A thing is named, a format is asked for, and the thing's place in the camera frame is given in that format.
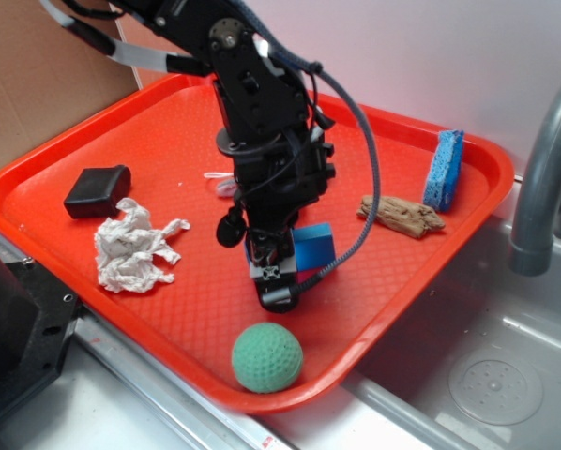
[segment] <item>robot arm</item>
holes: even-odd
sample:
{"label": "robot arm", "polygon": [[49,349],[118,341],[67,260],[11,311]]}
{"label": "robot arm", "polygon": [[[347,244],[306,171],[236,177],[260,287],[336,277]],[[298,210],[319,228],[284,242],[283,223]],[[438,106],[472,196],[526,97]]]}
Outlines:
{"label": "robot arm", "polygon": [[334,167],[326,162],[333,146],[324,140],[324,130],[333,122],[310,99],[302,72],[259,51],[256,30],[229,0],[111,0],[190,56],[112,39],[59,11],[49,0],[40,1],[64,28],[119,63],[215,75],[224,123],[216,141],[233,160],[238,184],[235,205],[220,221],[218,240],[233,247],[246,235],[262,306],[274,312],[293,308],[294,294],[265,299],[296,284],[291,230],[299,209],[317,202],[326,192],[327,180],[335,176]]}

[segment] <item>red tray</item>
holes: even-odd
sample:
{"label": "red tray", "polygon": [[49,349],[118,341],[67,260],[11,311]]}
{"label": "red tray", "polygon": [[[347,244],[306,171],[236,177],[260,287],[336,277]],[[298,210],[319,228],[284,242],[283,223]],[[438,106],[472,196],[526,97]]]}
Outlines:
{"label": "red tray", "polygon": [[[173,76],[113,105],[0,172],[0,233],[51,269],[97,314],[134,339],[207,397],[246,413],[291,409],[336,385],[410,305],[508,194],[513,170],[496,145],[467,135],[462,174],[447,226],[421,240],[375,226],[364,247],[284,315],[266,312],[241,246],[218,245],[215,230],[230,203],[204,172],[232,171],[215,135],[220,112],[210,86]],[[363,137],[341,102],[321,98],[338,121],[337,178],[301,225],[330,222],[338,254],[359,235],[362,195],[371,193]],[[382,190],[420,202],[440,127],[366,108],[380,150]],[[113,294],[97,283],[93,236],[103,219],[73,220],[63,200],[87,167],[126,164],[129,196],[162,228],[173,218],[192,228],[169,242],[182,255],[175,282],[152,292]],[[242,388],[231,366],[238,335],[271,321],[291,330],[304,351],[296,383],[259,395]]]}

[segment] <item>knit ball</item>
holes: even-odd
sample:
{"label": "knit ball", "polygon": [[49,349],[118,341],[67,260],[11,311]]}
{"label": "knit ball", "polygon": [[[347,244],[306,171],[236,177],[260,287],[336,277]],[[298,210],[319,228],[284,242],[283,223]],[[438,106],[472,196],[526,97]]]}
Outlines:
{"label": "knit ball", "polygon": [[289,387],[302,365],[303,352],[296,337],[276,323],[257,323],[249,327],[233,347],[237,380],[258,394]]}

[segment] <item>wood piece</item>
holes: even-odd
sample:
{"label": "wood piece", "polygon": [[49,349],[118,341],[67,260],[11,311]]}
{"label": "wood piece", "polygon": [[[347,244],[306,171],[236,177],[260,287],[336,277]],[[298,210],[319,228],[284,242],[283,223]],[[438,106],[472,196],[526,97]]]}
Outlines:
{"label": "wood piece", "polygon": [[[366,218],[372,210],[372,195],[362,197],[357,215]],[[416,239],[427,232],[442,230],[446,224],[434,210],[425,204],[409,202],[398,197],[382,196],[376,212],[376,221]]]}

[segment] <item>sink drain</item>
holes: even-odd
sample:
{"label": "sink drain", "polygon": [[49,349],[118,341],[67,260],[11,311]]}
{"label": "sink drain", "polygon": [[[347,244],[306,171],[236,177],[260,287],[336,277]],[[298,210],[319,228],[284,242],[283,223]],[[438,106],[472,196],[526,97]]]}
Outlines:
{"label": "sink drain", "polygon": [[541,405],[537,372],[506,352],[481,350],[462,357],[449,374],[449,391],[469,416],[491,425],[513,425]]}

